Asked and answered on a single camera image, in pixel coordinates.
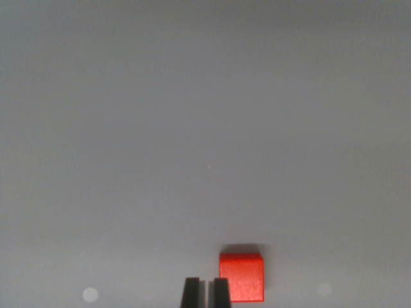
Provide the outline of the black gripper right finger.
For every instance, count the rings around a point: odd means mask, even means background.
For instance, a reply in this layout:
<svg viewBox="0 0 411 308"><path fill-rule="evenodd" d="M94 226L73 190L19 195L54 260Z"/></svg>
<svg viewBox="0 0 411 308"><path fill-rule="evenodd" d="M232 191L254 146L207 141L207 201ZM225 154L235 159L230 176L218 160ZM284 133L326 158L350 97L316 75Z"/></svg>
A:
<svg viewBox="0 0 411 308"><path fill-rule="evenodd" d="M209 283L208 307L231 308L229 282L227 278L215 278Z"/></svg>

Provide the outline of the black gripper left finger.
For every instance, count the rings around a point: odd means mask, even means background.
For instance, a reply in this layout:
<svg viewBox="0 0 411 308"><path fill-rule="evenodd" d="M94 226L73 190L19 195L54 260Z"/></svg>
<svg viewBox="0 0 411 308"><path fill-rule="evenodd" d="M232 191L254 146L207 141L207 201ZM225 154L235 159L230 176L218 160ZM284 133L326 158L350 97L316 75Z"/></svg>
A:
<svg viewBox="0 0 411 308"><path fill-rule="evenodd" d="M188 277L184 283L181 308L205 308L206 286L198 277Z"/></svg>

